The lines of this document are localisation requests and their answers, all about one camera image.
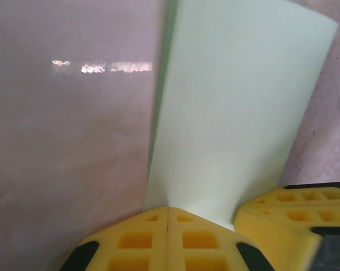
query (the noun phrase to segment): square hole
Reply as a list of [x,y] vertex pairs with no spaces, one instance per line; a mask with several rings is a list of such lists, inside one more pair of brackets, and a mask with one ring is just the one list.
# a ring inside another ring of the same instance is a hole
[[286,214],[294,221],[313,221],[313,217],[307,211],[287,211]]
[[145,221],[157,221],[158,215],[149,216],[145,219]]
[[301,193],[301,196],[303,196],[305,200],[322,200],[322,197],[315,192]]
[[183,248],[219,248],[215,234],[210,231],[186,231],[182,244]]
[[224,258],[185,258],[186,271],[230,271]]
[[339,191],[324,191],[323,194],[330,200],[332,199],[340,199]]
[[179,221],[179,222],[191,222],[192,219],[187,217],[187,216],[178,215],[177,216],[177,221]]
[[298,200],[294,194],[277,194],[276,199],[280,202],[296,202]]
[[151,248],[152,236],[150,231],[128,231],[121,236],[118,248]]
[[321,217],[322,220],[326,222],[335,222],[340,221],[340,217],[334,211],[331,210],[321,210],[317,211],[317,214]]
[[147,257],[119,257],[109,262],[110,271],[148,271],[149,258]]

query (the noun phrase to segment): yellow foam block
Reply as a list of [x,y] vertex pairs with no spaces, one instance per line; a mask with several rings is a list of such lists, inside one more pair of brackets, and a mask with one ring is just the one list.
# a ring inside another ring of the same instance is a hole
[[86,271],[166,270],[167,207],[127,219],[87,237],[99,247]]
[[340,227],[340,206],[248,207],[244,204],[234,228],[253,240],[275,270],[308,270],[323,237],[314,227]]
[[303,188],[298,189],[289,189],[289,187],[294,186],[277,187],[246,202],[243,206],[281,207],[298,205],[340,205],[339,187],[328,186],[308,188],[308,185],[299,185],[298,187]]
[[[242,243],[256,248],[247,238],[178,208],[169,208],[168,226],[168,271],[251,270],[237,247]],[[264,270],[273,269],[268,264]]]
[[273,271],[273,268],[247,238],[184,210],[160,207],[83,240],[60,271],[70,270]]

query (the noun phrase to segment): yellow foam grid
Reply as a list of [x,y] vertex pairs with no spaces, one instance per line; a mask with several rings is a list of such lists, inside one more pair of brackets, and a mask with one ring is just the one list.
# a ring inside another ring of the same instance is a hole
[[86,271],[248,271],[236,244],[256,245],[177,208],[159,207],[89,236],[100,243]]
[[340,227],[340,189],[273,189],[244,203],[234,228],[253,240],[275,270],[307,270],[322,237],[312,227]]

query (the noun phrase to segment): light green paper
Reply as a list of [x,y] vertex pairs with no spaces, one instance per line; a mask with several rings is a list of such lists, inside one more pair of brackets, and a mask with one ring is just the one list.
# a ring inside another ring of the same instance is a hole
[[172,41],[172,36],[173,36],[173,31],[174,31],[174,23],[176,20],[177,4],[178,4],[178,0],[169,0],[168,6],[167,6],[167,14],[166,14],[167,20],[166,20],[166,25],[165,25],[164,44],[162,45],[161,68],[158,74],[158,80],[157,80],[158,89],[157,89],[156,99],[154,103],[155,114],[153,118],[153,125],[152,125],[152,131],[151,131],[152,140],[151,140],[151,145],[149,148],[148,174],[149,174],[149,170],[151,167],[153,147],[154,147],[154,142],[155,142],[156,133],[157,133],[158,117],[159,117],[159,111],[161,108],[162,93],[164,92],[167,63],[170,57],[171,41]]
[[145,209],[231,227],[277,184],[337,24],[283,0],[182,0]]

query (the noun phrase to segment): white paper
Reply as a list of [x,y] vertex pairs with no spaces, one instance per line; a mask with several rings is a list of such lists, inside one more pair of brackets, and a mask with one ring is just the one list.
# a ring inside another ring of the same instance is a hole
[[145,209],[231,227],[276,186],[336,28],[283,0],[180,1]]

